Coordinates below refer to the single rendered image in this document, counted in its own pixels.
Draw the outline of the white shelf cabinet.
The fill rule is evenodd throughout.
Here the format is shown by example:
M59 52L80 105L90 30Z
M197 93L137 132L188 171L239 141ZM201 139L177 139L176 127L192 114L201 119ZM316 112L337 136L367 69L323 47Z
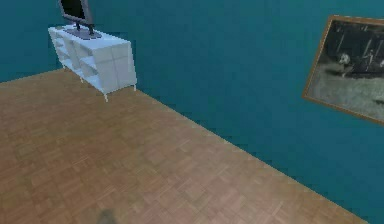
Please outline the white shelf cabinet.
M56 54L62 66L74 72L100 91L108 101L108 95L125 87L136 90L131 42L125 39L75 25L50 27Z

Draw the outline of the grey television set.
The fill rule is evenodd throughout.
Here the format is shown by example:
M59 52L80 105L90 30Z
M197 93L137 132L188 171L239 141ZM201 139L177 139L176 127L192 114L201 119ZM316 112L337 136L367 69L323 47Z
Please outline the grey television set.
M75 23L74 28L65 32L83 40L101 38L102 35L94 30L94 22L88 0L58 0L62 17Z

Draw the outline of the wood framed grey picture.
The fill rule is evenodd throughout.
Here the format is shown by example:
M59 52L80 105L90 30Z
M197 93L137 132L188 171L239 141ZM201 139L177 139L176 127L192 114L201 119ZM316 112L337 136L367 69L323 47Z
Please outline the wood framed grey picture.
M329 16L302 97L384 125L384 19Z

